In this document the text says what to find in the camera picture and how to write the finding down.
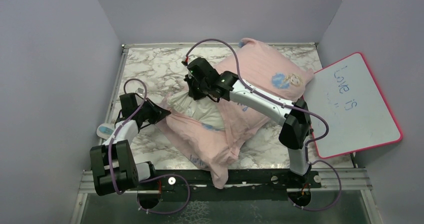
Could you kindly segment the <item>Elsa print pink-lined pillowcase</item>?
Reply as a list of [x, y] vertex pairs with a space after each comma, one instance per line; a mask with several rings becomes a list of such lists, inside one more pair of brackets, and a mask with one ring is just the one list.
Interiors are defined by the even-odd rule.
[[[240, 72], [243, 79], [255, 87], [286, 100], [296, 101], [314, 78], [312, 69], [302, 69], [274, 47], [243, 38], [236, 55], [230, 55], [215, 65], [218, 73]], [[224, 130], [210, 130], [167, 104], [171, 112], [157, 124], [170, 143], [197, 168], [209, 171], [213, 185], [222, 189], [229, 178], [228, 167], [235, 162], [244, 142], [253, 137], [269, 118], [256, 110], [232, 101], [214, 102], [223, 118]]]

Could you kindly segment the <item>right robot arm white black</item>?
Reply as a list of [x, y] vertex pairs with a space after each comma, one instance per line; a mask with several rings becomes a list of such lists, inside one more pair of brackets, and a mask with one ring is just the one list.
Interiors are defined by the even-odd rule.
[[191, 62], [185, 59], [181, 63], [188, 70], [184, 81], [188, 84], [189, 96], [194, 100], [207, 97], [215, 103], [226, 100], [241, 104], [281, 126], [278, 140], [288, 149], [289, 183], [300, 188], [308, 182], [311, 164], [306, 142], [311, 133], [311, 117], [303, 99], [295, 102], [286, 100], [256, 88], [231, 71], [218, 73], [202, 57]]

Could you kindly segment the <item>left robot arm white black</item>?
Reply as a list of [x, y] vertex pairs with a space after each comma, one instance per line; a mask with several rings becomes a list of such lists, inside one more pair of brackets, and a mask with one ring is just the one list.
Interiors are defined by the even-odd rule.
[[94, 189], [99, 196], [121, 195], [139, 184], [149, 190], [157, 184], [154, 165], [150, 161], [136, 164], [130, 145], [143, 128], [159, 123], [171, 112], [136, 93], [123, 94], [119, 100], [120, 115], [111, 136], [89, 152]]

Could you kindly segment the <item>pink framed whiteboard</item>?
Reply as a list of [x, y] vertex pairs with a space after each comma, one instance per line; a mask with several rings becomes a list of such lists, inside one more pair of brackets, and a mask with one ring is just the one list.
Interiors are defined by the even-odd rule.
[[310, 112], [322, 117], [328, 134], [315, 141], [328, 159], [399, 142], [403, 133], [360, 52], [314, 74], [303, 95]]

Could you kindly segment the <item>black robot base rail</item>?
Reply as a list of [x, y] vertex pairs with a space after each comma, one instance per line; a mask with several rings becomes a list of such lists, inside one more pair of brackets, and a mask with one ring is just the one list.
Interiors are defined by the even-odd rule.
[[288, 169], [231, 169], [222, 189], [213, 185], [209, 171], [199, 169], [157, 170], [158, 180], [137, 187], [137, 201], [146, 209], [160, 202], [189, 201], [289, 201], [307, 205], [311, 191], [321, 188], [317, 171], [298, 177]]

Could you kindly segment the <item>aluminium table frame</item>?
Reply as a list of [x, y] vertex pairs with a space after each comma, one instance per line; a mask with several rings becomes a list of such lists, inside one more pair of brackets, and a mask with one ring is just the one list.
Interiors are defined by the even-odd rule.
[[[148, 97], [158, 102], [168, 92], [183, 88], [183, 68], [179, 61], [193, 43], [156, 43], [122, 45], [117, 75], [110, 87], [105, 122], [111, 123], [118, 114], [118, 94], [123, 94], [126, 79], [139, 78], [148, 87]], [[269, 43], [303, 69], [322, 68], [315, 43]], [[216, 64], [230, 54], [219, 43], [204, 43], [192, 54], [210, 58]], [[268, 123], [241, 149], [240, 160], [232, 169], [262, 169], [288, 167], [286, 149], [277, 144], [279, 130]], [[136, 163], [152, 161], [157, 169], [194, 169], [162, 133], [154, 126], [142, 131], [131, 145]], [[312, 192], [312, 208], [331, 203], [338, 192], [334, 172], [324, 164], [314, 166], [322, 179], [322, 188]], [[136, 192], [123, 195], [95, 194], [90, 171], [82, 174], [71, 224], [381, 224], [376, 209], [372, 185], [363, 168], [337, 168], [343, 192], [337, 204], [325, 211], [309, 212], [291, 206], [289, 201], [242, 200], [191, 202], [172, 215], [146, 214], [138, 210]]]

